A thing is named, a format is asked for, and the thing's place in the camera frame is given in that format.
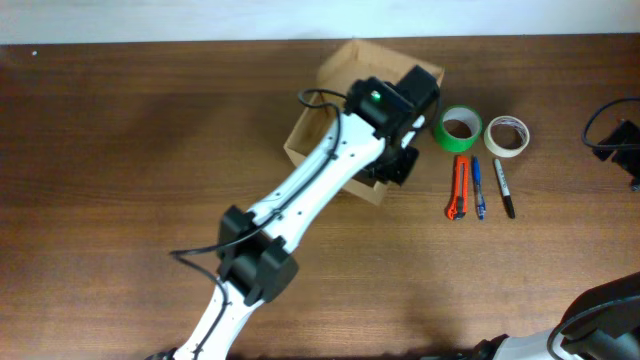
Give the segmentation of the brown cardboard box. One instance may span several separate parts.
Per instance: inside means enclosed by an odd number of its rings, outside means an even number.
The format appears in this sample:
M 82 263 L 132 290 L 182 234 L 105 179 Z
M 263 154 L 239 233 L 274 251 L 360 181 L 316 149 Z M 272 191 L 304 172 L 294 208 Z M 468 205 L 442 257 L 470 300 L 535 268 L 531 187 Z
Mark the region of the brown cardboard box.
M 437 79 L 443 67 L 364 40 L 351 40 L 318 69 L 316 82 L 301 92 L 305 108 L 284 144 L 296 169 L 284 195 L 290 210 L 323 207 L 346 190 L 379 204 L 392 182 L 366 177 L 363 169 L 383 152 L 384 141 L 354 113 L 354 83 L 369 77 L 397 83 L 420 66 Z

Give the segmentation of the green tape roll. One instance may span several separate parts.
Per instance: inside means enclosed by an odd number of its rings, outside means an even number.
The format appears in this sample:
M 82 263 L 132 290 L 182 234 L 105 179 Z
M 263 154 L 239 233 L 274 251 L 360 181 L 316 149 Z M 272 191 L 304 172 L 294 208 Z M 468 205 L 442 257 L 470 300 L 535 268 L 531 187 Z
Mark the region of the green tape roll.
M 466 125 L 470 130 L 470 136 L 460 138 L 452 135 L 446 128 L 445 123 L 458 121 Z M 471 148 L 483 130 L 483 122 L 479 113 L 465 105 L 454 105 L 446 108 L 440 115 L 439 120 L 433 129 L 436 142 L 446 151 L 461 153 Z

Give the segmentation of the white masking tape roll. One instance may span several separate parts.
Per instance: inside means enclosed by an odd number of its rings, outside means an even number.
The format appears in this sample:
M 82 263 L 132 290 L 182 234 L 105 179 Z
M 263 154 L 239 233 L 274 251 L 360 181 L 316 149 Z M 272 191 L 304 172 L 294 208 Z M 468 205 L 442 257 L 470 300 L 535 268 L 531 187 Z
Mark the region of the white masking tape roll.
M 521 139 L 521 145 L 515 149 L 508 149 L 499 145 L 492 135 L 493 128 L 498 125 L 506 125 L 515 129 Z M 530 139 L 531 134 L 526 124 L 520 119 L 509 115 L 502 115 L 492 119 L 484 132 L 484 143 L 486 148 L 494 155 L 502 158 L 513 158 L 518 156 L 527 148 Z

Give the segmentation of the orange utility knife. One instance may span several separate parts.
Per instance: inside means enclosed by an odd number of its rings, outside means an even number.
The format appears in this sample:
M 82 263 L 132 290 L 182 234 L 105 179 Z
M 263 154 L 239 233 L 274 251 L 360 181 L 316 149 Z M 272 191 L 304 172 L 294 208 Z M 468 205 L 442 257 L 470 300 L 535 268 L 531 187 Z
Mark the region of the orange utility knife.
M 457 155 L 454 161 L 453 193 L 446 215 L 450 220 L 461 220 L 468 210 L 470 161 L 464 155 Z

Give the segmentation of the blue ballpoint pen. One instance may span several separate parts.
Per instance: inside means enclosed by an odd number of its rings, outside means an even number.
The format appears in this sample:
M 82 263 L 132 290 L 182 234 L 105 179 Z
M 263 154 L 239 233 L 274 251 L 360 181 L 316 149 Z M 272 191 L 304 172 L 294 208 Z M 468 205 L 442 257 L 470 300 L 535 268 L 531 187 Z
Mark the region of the blue ballpoint pen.
M 472 175 L 476 196 L 476 213 L 480 220 L 484 220 L 486 215 L 486 202 L 482 192 L 482 176 L 479 160 L 476 156 L 472 157 Z

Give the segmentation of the black grey permanent marker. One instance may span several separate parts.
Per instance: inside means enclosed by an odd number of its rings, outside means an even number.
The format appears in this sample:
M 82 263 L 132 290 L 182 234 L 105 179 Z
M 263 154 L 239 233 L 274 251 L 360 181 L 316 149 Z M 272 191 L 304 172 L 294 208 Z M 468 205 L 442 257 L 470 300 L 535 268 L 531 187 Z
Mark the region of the black grey permanent marker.
M 511 198 L 511 193 L 506 181 L 504 169 L 499 159 L 494 159 L 493 162 L 494 162 L 494 168 L 495 168 L 496 176 L 499 182 L 501 197 L 503 200 L 506 213 L 510 219 L 515 219 L 516 218 L 515 208 L 514 208 L 514 204 Z

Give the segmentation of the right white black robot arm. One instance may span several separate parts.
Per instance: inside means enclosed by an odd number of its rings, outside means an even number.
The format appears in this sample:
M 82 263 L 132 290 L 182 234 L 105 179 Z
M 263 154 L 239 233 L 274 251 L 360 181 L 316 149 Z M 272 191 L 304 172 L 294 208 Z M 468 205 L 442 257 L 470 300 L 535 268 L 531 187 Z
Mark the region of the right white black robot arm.
M 597 145 L 587 146 L 601 161 L 612 156 L 639 189 L 638 126 L 624 120 Z M 502 335 L 470 351 L 419 359 L 639 359 L 639 272 L 584 292 L 548 331 Z

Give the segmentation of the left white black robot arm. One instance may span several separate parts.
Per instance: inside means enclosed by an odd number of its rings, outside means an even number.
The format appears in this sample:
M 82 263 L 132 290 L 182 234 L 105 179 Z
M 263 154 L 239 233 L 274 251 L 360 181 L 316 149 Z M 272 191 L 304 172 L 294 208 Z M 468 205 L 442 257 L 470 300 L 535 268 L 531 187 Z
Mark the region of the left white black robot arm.
M 243 211 L 222 216 L 218 241 L 174 250 L 172 257 L 214 284 L 194 332 L 159 359 L 224 359 L 251 314 L 278 297 L 296 276 L 293 257 L 321 210 L 354 176 L 401 185 L 418 157 L 410 143 L 439 107 L 440 89 L 427 70 L 414 66 L 397 83 L 376 77 L 355 81 L 344 103 L 326 101 L 335 118 L 315 149 L 273 192 Z

